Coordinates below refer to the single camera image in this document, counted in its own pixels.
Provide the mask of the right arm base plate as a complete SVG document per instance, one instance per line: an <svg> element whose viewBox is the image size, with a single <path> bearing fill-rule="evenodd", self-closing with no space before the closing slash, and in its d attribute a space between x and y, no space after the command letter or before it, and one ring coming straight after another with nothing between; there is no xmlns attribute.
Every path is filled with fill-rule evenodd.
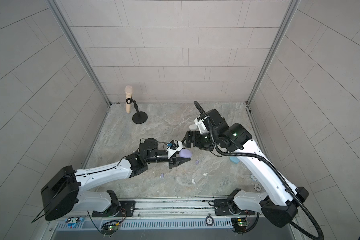
<svg viewBox="0 0 360 240"><path fill-rule="evenodd" d="M240 210L232 200L212 200L208 204L215 209L216 216L253 216L256 212Z"/></svg>

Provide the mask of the purple earbud charging case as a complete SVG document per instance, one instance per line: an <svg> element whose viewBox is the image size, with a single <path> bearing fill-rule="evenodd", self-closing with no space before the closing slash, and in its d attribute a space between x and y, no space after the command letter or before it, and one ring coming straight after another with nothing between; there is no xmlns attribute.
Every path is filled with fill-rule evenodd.
<svg viewBox="0 0 360 240"><path fill-rule="evenodd" d="M192 152L188 149L182 149L179 152L179 156L181 158L191 159L192 158Z"/></svg>

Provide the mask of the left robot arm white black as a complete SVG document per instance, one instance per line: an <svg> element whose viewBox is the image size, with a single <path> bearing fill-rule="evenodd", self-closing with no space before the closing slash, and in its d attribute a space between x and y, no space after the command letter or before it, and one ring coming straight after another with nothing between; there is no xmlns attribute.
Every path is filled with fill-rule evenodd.
<svg viewBox="0 0 360 240"><path fill-rule="evenodd" d="M132 154L118 162L91 169L74 170L73 166L61 168L41 189L43 209L33 219L44 217L47 221L59 219L70 212L94 211L109 216L117 214L120 204L114 191L90 193L103 184L136 177L148 169L151 163L168 163L176 168L192 158L183 143L173 140L163 144L153 138L141 139Z"/></svg>

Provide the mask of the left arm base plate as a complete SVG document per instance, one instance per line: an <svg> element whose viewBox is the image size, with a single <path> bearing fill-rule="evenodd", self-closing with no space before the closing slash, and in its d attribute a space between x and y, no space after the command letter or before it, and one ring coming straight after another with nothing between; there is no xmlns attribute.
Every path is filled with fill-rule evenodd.
<svg viewBox="0 0 360 240"><path fill-rule="evenodd" d="M119 201L119 204L116 206L112 204L104 212L92 211L91 217L94 218L125 218L132 217L134 214L136 206L136 201Z"/></svg>

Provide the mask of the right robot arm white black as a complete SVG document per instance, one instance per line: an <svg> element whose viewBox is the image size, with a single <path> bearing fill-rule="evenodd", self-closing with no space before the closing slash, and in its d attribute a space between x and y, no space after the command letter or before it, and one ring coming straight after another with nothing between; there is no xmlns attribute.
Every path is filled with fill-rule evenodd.
<svg viewBox="0 0 360 240"><path fill-rule="evenodd" d="M264 194L250 194L243 190L232 192L229 200L239 210L261 212L276 227L289 224L298 213L298 202L288 193L290 187L301 202L309 193L304 187L297 187L286 178L280 179L280 172L268 162L252 135L241 125L224 124L215 128L217 146L227 150L226 156L237 157L263 186Z"/></svg>

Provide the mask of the blue earbud charging case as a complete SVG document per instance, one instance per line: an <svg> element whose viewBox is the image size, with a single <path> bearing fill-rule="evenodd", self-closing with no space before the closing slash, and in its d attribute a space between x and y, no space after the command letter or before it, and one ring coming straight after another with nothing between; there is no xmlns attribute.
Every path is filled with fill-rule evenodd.
<svg viewBox="0 0 360 240"><path fill-rule="evenodd" d="M230 157L230 161L234 164L238 164L240 160L237 157Z"/></svg>

